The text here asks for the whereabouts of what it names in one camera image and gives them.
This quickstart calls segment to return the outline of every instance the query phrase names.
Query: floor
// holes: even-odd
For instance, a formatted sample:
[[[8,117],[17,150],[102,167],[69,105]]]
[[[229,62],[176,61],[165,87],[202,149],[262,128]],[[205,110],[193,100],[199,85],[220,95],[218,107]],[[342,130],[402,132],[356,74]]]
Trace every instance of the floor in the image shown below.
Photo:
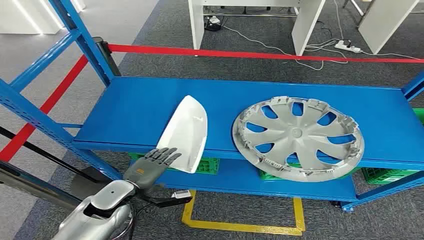
[[[87,8],[81,13],[81,17],[93,36],[102,36],[111,43],[191,47],[191,31],[185,0],[160,0],[156,6],[156,1],[141,3],[126,0],[117,3],[112,0],[107,2],[86,0],[85,2]],[[114,8],[118,4],[125,6],[126,11],[115,11]],[[232,8],[229,10],[239,11],[240,9]],[[263,10],[251,9],[251,11],[259,12]],[[277,9],[277,11],[283,12],[287,9]],[[317,24],[311,36],[310,44],[321,43],[329,39],[329,31],[321,28],[329,28],[334,37],[339,36],[334,11],[333,1],[327,1],[319,18],[325,26]],[[106,13],[108,13],[108,17],[99,17]],[[359,17],[353,11],[352,6],[340,10],[340,16],[345,37],[351,39],[355,46],[360,46],[369,52],[365,42],[355,30],[355,22]],[[293,52],[290,39],[290,32],[293,27],[291,19],[250,19],[247,21],[242,17],[230,18],[226,25],[241,31],[252,39],[278,46],[289,53]],[[424,57],[421,44],[424,32],[414,31],[423,29],[423,27],[423,22],[419,21],[419,16],[409,16],[381,52],[397,52],[419,58]],[[43,38],[36,35],[0,35],[0,42],[11,46],[10,48],[0,49],[1,55],[6,56],[0,60],[0,66],[2,66],[0,67],[0,76],[7,82],[11,81],[39,54],[57,41],[62,34],[63,32],[52,36],[42,36]],[[22,49],[21,46],[28,48],[28,54],[25,51],[25,56],[20,56],[18,59],[13,54],[21,53],[19,52]],[[256,43],[246,41],[228,30],[206,32],[202,48],[274,53]],[[43,72],[39,77],[39,82],[46,81],[44,78],[47,78],[49,82],[55,83],[51,85],[51,88],[46,89],[42,83],[37,85],[37,82],[35,82],[29,87],[30,91],[25,91],[24,95],[39,106],[60,81],[64,74],[63,69],[69,69],[79,54],[77,48],[73,46],[53,63],[51,70],[48,68],[47,71]],[[326,52],[311,53],[311,55],[314,54],[328,55]],[[293,62],[281,64],[281,62],[266,59],[226,58],[217,60],[203,57],[137,54],[126,54],[125,56],[114,54],[114,58],[118,64],[120,63],[119,68],[124,75],[395,87],[402,86],[422,69],[422,66],[418,64],[349,63],[341,65],[325,63],[323,70],[313,71]],[[102,90],[101,82],[96,78],[91,68],[87,67],[50,116],[58,122],[82,123]],[[423,107],[424,101],[420,97],[413,101],[412,105]],[[4,127],[13,132],[19,130],[23,124],[22,121],[17,121],[12,113],[4,109],[0,109],[0,117],[2,120],[7,120]],[[39,145],[59,158],[63,157],[65,161],[74,166],[85,167],[72,154],[65,153],[64,149],[44,137],[40,132],[31,136],[30,142]],[[6,139],[0,138],[0,146],[6,143]],[[129,157],[125,153],[98,152],[98,154],[121,171],[124,171],[128,166]],[[55,186],[65,190],[70,189],[72,174],[62,168],[56,169],[53,163],[42,159],[29,150],[21,149],[12,163]],[[355,174],[354,178],[358,183],[359,192],[370,188],[369,185],[364,184],[359,172]],[[5,236],[4,239],[6,240],[13,238],[17,240],[50,239],[54,236],[60,222],[69,214],[68,211],[43,200],[36,201],[35,198],[25,193],[4,186],[0,187],[0,191],[5,193],[0,196],[2,202],[2,205],[0,205],[0,234]],[[422,215],[424,213],[420,197],[423,191],[424,188],[419,187],[396,194],[357,207],[352,214],[340,212],[327,201],[304,199],[306,232],[301,237],[187,228],[181,223],[182,206],[151,209],[137,225],[134,239],[170,239],[175,236],[178,236],[179,239],[420,239],[424,236],[420,227],[423,224]],[[273,208],[270,208],[270,206],[277,206],[278,210],[272,210]],[[11,208],[19,209],[20,213],[8,212],[7,209]],[[289,198],[210,192],[199,192],[197,194],[193,219],[287,227],[294,224],[292,200]]]
[[[105,41],[131,44],[158,0],[84,2],[86,9],[80,16],[93,37],[101,36]],[[0,34],[0,78],[6,82],[12,81],[64,34],[65,30],[55,35]],[[23,95],[35,105],[41,106],[81,54],[78,46],[73,43],[22,92]],[[117,56],[116,62],[119,63],[122,57]],[[103,89],[104,86],[96,73],[91,67],[86,67],[49,116],[62,123],[83,123]],[[0,107],[0,119],[1,126],[15,134],[25,123],[4,107]],[[0,135],[0,148],[8,141],[8,138]],[[28,141],[58,158],[62,158],[66,153],[66,149],[38,130]],[[24,147],[17,152],[11,163],[45,181],[50,180],[57,167],[55,163]],[[11,240],[37,199],[2,184],[0,192],[0,236],[3,240]]]

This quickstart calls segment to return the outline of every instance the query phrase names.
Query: blue shelf surface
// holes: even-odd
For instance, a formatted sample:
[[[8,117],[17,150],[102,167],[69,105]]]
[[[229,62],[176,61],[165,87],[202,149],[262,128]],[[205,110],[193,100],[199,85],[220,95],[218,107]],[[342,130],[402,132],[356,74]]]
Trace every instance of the blue shelf surface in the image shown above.
[[[167,188],[305,199],[357,201],[352,177],[324,182],[264,181],[247,160],[221,159],[217,175],[165,171],[156,181]]]
[[[260,101],[290,96],[325,101],[358,122],[365,140],[359,166],[424,170],[424,128],[401,89],[388,87],[116,77],[72,143],[81,149],[146,152],[186,95],[207,113],[205,157],[244,159],[231,135],[237,115]]]

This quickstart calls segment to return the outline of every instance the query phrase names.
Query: white power cord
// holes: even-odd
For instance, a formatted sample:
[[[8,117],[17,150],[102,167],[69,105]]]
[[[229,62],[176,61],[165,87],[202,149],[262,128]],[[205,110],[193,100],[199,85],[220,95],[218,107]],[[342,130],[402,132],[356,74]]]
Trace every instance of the white power cord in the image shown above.
[[[335,4],[335,13],[336,13],[336,15],[337,15],[338,28],[340,29],[341,39],[345,39],[345,38],[343,37],[343,29],[342,29],[342,25],[340,24],[339,6],[337,5],[336,0],[334,0],[334,4]]]
[[[368,52],[358,52],[359,54],[366,54],[366,55],[371,55],[371,56],[387,56],[387,55],[394,55],[394,56],[399,56],[399,57],[404,57],[404,58],[410,58],[410,59],[416,59],[416,60],[422,60],[421,58],[416,58],[413,56],[405,56],[405,55],[401,55],[401,54],[397,54],[397,53],[381,53],[381,54],[373,54],[373,53],[368,53]]]
[[[269,48],[269,49],[276,49],[276,50],[280,51],[280,52],[281,52],[282,54],[284,54],[284,55],[287,55],[287,56],[294,56],[294,55],[292,55],[292,54],[288,54],[288,53],[284,52],[283,50],[281,50],[281,49],[280,49],[280,48],[278,48],[278,47],[275,47],[275,46],[268,46],[268,45],[266,45],[265,43],[263,43],[263,42],[261,42],[261,41],[250,39],[250,38],[248,38],[247,36],[245,36],[245,35],[241,34],[239,31],[234,30],[234,29],[232,29],[232,28],[229,28],[229,27],[227,27],[227,26],[225,26],[225,25],[224,25],[223,27],[224,27],[224,28],[226,28],[226,29],[228,29],[228,30],[230,30],[230,31],[236,32],[238,35],[242,36],[243,38],[245,38],[245,39],[247,39],[247,40],[249,40],[249,41],[251,41],[251,42],[259,43],[259,44],[261,44],[262,46],[264,46],[265,48]],[[333,44],[334,44],[334,43],[336,43],[338,40],[339,40],[339,39],[333,38],[333,39],[327,40],[327,41],[325,41],[325,42],[323,42],[323,43],[320,43],[320,44],[311,44],[311,45],[306,45],[306,47],[305,47],[305,48],[311,48],[311,49],[314,49],[314,50],[307,50],[307,49],[305,49],[305,51],[308,51],[308,52],[314,52],[314,51],[318,51],[318,50],[325,50],[325,51],[328,51],[328,52],[339,53],[339,54],[341,54],[344,58],[346,58],[346,56],[345,56],[343,53],[339,52],[339,51],[334,51],[334,50],[329,50],[329,49],[325,49],[325,48],[324,48],[324,47],[327,47],[327,46],[333,45]],[[320,71],[320,70],[322,70],[322,69],[324,68],[324,61],[321,61],[321,67],[320,67],[320,68],[315,68],[315,67],[313,67],[313,66],[310,66],[310,65],[307,65],[307,64],[301,63],[301,62],[299,62],[297,59],[295,59],[295,61],[296,61],[296,63],[297,63],[297,64],[300,64],[300,65],[306,66],[306,67],[308,67],[308,68],[310,68],[310,69],[313,69],[313,70],[315,70],[315,71]],[[335,63],[339,63],[339,64],[347,64],[347,63],[348,63],[347,61],[346,61],[346,62],[331,61],[331,62],[335,62]]]
[[[339,6],[338,6],[338,4],[337,4],[336,0],[333,0],[333,1],[334,1],[334,4],[335,4],[335,10],[336,10],[336,16],[337,16],[337,23],[338,23],[338,27],[339,27],[339,29],[340,29],[341,39],[343,40],[343,39],[344,39],[344,36],[343,36],[342,24],[340,23]],[[230,31],[233,31],[233,32],[237,33],[238,35],[242,36],[243,38],[247,39],[248,41],[251,41],[251,42],[254,42],[254,43],[258,43],[258,44],[261,44],[261,45],[262,45],[262,46],[264,46],[265,48],[275,49],[275,50],[280,51],[280,52],[281,52],[282,54],[284,54],[284,55],[287,55],[287,56],[293,56],[292,54],[288,54],[288,53],[284,52],[283,50],[281,50],[281,49],[280,49],[280,48],[278,48],[278,47],[275,47],[275,46],[268,46],[268,45],[266,45],[265,43],[263,43],[263,42],[261,42],[261,41],[250,39],[250,38],[248,38],[247,36],[245,36],[245,35],[243,35],[242,33],[240,33],[239,31],[234,30],[234,29],[232,29],[232,28],[229,28],[229,27],[227,27],[227,26],[225,26],[225,25],[222,25],[222,27],[224,27],[224,28],[226,28],[226,29],[228,29],[228,30],[230,30]],[[338,38],[332,38],[332,39],[329,39],[329,40],[327,40],[327,41],[325,41],[325,42],[322,42],[322,43],[319,43],[319,44],[308,44],[308,45],[306,45],[306,46],[305,46],[305,51],[306,51],[306,52],[316,52],[316,51],[319,51],[319,50],[324,50],[324,51],[327,51],[327,52],[338,53],[338,54],[342,55],[342,56],[343,56],[343,58],[345,58],[345,59],[346,59],[346,56],[345,56],[342,52],[340,52],[340,51],[336,51],[336,50],[330,50],[330,49],[326,49],[326,48],[325,48],[325,47],[333,46],[334,44],[337,44],[339,41],[341,41],[341,39],[338,39]],[[366,55],[371,55],[371,56],[387,56],[387,55],[394,55],[394,56],[399,56],[399,57],[404,57],[404,58],[410,58],[410,59],[417,59],[417,60],[420,60],[420,58],[416,58],[416,57],[412,57],[412,56],[406,56],[406,55],[401,55],[401,54],[397,54],[397,53],[372,54],[372,53],[364,52],[364,51],[362,51],[362,50],[360,51],[360,49],[359,49],[359,48],[358,48],[358,50],[359,50],[359,52],[355,52],[355,53],[357,53],[357,54],[366,54]],[[313,70],[315,70],[315,71],[320,71],[320,70],[322,70],[322,69],[324,68],[324,61],[321,61],[321,67],[320,67],[320,68],[315,68],[315,67],[313,67],[313,66],[310,66],[310,65],[307,65],[307,64],[301,63],[301,62],[299,62],[297,59],[295,59],[295,61],[296,61],[296,63],[297,63],[297,64],[299,64],[299,65],[303,65],[303,66],[306,66],[306,67],[308,67],[308,68],[310,68],[310,69],[313,69]],[[331,61],[331,62],[338,63],[338,64],[347,64],[347,63],[349,63],[348,61],[346,61],[346,62],[341,62],[341,61]]]

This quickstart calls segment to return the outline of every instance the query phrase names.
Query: white desk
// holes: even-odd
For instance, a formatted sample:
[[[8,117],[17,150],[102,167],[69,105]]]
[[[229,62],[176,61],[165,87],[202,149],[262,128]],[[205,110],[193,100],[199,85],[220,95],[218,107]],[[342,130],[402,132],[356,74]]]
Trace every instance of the white desk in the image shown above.
[[[291,32],[294,49],[301,56],[326,0],[188,0],[194,49],[200,49],[204,29],[203,6],[297,7],[299,13]]]
[[[424,0],[374,0],[370,3],[358,30],[373,54],[382,49],[419,2]]]

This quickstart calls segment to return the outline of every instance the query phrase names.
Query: white table leg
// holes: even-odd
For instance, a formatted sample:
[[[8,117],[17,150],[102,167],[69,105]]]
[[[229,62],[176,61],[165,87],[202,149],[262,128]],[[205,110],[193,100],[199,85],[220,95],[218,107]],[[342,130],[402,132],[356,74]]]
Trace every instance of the white table leg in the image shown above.
[[[315,27],[326,0],[301,0],[299,15],[294,23],[291,36],[297,56],[304,53],[309,37]]]
[[[373,54],[382,49],[419,1],[374,0],[359,25],[359,32]]]
[[[203,22],[203,0],[188,0],[190,11],[191,35],[193,37],[193,48],[200,49],[205,26]]]

